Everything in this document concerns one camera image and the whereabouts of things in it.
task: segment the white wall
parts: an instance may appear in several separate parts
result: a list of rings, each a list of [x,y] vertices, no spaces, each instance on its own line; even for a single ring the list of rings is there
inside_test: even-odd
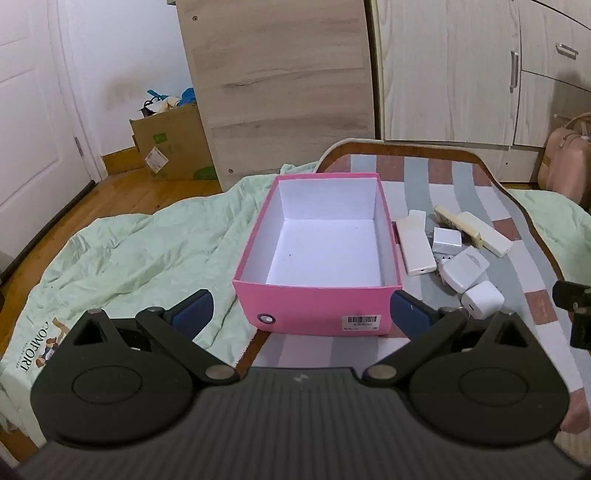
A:
[[[130,118],[146,90],[180,96],[191,86],[176,7],[166,0],[59,0],[76,106],[91,148],[133,146]]]

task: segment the white power bank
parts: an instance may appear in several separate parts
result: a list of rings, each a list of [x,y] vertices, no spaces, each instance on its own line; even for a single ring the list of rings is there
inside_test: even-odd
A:
[[[423,225],[423,220],[418,215],[396,220],[402,257],[410,276],[433,272],[437,268]]]
[[[462,295],[462,305],[476,320],[484,320],[498,312],[505,303],[505,297],[488,280],[470,288]]]
[[[513,242],[505,235],[497,232],[488,223],[483,222],[477,216],[470,212],[462,212],[457,218],[466,222],[471,227],[474,227],[482,236],[482,244],[487,249],[493,252],[497,257],[504,257],[511,249]]]
[[[445,283],[458,293],[464,293],[489,267],[490,263],[473,246],[458,253],[451,260],[439,265],[439,273]]]

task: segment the pink box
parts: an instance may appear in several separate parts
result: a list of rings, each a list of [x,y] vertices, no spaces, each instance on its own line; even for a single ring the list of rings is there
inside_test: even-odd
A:
[[[390,297],[402,286],[379,176],[277,176],[232,282],[261,330],[388,333]]]

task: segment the green sticker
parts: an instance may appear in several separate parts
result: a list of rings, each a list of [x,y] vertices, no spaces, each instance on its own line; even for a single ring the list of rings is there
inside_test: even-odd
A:
[[[203,167],[193,173],[193,180],[217,180],[217,173],[214,167]]]
[[[159,143],[162,143],[162,142],[166,142],[166,134],[165,133],[155,134],[154,141],[156,142],[156,145],[158,145]]]

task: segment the cabinet handle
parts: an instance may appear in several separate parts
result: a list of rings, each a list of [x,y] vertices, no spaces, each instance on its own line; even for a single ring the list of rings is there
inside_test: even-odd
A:
[[[569,53],[572,53],[575,57],[579,54],[578,50],[575,50],[572,47],[569,47],[568,45],[565,45],[564,43],[557,43],[556,44],[556,50],[566,50]]]
[[[510,88],[517,87],[519,75],[519,54],[515,50],[511,50],[511,84]]]

